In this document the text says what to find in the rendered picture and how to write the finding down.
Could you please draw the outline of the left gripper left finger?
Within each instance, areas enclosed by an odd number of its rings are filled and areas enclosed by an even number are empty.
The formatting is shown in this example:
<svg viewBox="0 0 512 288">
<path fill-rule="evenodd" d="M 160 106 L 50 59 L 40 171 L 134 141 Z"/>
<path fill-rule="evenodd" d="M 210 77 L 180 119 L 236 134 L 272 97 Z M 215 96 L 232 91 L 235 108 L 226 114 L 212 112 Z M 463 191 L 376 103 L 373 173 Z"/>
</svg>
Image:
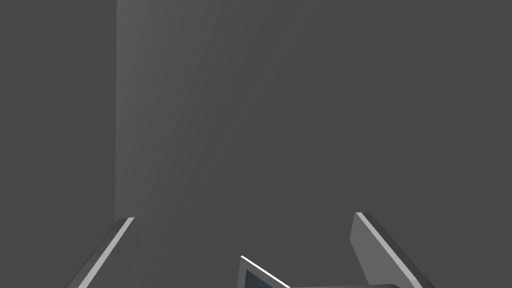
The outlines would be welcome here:
<svg viewBox="0 0 512 288">
<path fill-rule="evenodd" d="M 66 288 L 127 288 L 135 262 L 135 218 L 119 219 Z"/>
</svg>

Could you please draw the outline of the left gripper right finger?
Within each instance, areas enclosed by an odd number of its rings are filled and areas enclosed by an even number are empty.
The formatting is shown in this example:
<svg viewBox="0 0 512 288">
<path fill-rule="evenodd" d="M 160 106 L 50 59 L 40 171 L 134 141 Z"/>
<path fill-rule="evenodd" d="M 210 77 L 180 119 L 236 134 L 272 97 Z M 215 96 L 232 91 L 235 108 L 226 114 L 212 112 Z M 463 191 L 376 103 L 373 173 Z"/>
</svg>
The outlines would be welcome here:
<svg viewBox="0 0 512 288">
<path fill-rule="evenodd" d="M 368 288 L 435 288 L 370 213 L 354 214 L 350 243 Z"/>
</svg>

